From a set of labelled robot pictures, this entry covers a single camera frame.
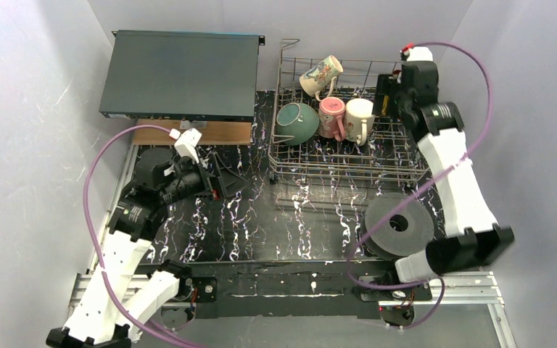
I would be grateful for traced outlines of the green interior mug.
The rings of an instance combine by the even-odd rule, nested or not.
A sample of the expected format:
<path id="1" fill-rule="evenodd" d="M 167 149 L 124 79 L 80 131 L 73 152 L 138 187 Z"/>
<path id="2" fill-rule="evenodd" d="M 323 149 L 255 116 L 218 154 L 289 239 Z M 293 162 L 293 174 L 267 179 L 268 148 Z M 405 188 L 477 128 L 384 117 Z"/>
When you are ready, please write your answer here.
<path id="1" fill-rule="evenodd" d="M 374 103 L 367 99 L 351 99 L 346 103 L 343 126 L 345 139 L 358 146 L 363 146 L 373 129 L 375 116 Z"/>

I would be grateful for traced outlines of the pink interior mug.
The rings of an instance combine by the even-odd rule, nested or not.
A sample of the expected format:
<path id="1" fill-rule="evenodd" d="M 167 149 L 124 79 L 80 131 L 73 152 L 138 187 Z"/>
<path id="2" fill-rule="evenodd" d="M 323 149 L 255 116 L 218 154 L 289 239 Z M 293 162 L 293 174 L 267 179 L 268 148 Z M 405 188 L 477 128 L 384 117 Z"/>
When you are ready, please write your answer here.
<path id="1" fill-rule="evenodd" d="M 317 133 L 324 138 L 333 138 L 336 141 L 343 141 L 346 137 L 346 130 L 343 125 L 343 117 L 346 105 L 337 97 L 326 97 L 319 103 L 318 116 L 320 119 Z"/>

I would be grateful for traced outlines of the cream seahorse mug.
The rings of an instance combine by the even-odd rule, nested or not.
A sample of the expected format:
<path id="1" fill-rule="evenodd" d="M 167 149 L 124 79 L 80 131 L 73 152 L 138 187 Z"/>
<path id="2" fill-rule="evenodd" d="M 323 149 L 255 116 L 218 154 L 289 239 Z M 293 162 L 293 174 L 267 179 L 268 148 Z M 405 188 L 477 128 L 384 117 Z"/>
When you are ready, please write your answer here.
<path id="1" fill-rule="evenodd" d="M 307 95 L 320 102 L 321 93 L 327 86 L 329 86 L 329 89 L 326 95 L 328 97 L 332 96 L 338 77 L 343 72 L 344 68 L 340 61 L 334 55 L 329 55 L 303 73 L 299 77 L 299 83 Z"/>

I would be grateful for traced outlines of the white floral bowl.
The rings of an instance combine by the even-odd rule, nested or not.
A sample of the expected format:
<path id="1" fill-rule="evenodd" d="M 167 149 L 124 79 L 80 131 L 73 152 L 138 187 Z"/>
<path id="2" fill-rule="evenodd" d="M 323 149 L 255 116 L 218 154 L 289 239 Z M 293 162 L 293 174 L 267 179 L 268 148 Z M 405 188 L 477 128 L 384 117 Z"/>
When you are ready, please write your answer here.
<path id="1" fill-rule="evenodd" d="M 275 142 L 287 146 L 305 143 L 317 131 L 318 113 L 304 103 L 289 103 L 276 115 Z"/>

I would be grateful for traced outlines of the yellow patterned plate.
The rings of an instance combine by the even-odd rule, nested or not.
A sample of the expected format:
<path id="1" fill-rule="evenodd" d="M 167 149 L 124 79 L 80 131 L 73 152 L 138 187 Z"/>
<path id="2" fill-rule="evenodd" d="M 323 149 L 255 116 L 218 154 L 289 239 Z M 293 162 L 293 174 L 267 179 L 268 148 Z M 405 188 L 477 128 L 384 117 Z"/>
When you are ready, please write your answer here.
<path id="1" fill-rule="evenodd" d="M 389 95 L 384 95 L 382 106 L 381 106 L 381 116 L 387 115 L 388 105 L 389 105 L 390 97 Z"/>

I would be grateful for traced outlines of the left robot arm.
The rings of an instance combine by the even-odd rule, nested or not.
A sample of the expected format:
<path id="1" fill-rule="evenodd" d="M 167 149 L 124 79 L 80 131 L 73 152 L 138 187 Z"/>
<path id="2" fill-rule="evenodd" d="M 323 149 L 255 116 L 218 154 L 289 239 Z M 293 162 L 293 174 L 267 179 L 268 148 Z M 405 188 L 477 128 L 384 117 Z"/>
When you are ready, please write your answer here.
<path id="1" fill-rule="evenodd" d="M 109 233 L 100 249 L 100 269 L 94 271 L 63 327 L 50 330 L 46 345 L 131 347 L 142 333 L 140 326 L 177 297 L 181 282 L 191 276 L 188 265 L 168 260 L 131 298 L 123 298 L 142 257 L 167 220 L 169 206 L 192 196 L 229 199 L 247 184 L 216 153 L 211 153 L 205 167 L 166 148 L 145 151 L 110 218 Z"/>

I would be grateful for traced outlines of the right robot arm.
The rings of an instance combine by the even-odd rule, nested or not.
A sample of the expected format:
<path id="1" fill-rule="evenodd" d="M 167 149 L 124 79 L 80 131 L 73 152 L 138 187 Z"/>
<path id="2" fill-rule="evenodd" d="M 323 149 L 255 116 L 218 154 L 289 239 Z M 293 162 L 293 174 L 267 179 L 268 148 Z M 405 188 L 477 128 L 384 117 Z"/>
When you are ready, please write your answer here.
<path id="1" fill-rule="evenodd" d="M 395 262 L 402 283 L 490 266 L 515 241 L 512 228 L 498 224 L 482 195 L 460 111 L 451 101 L 439 101 L 438 83 L 434 62 L 404 62 L 389 91 L 390 109 L 410 131 L 437 180 L 445 217 L 443 239 Z"/>

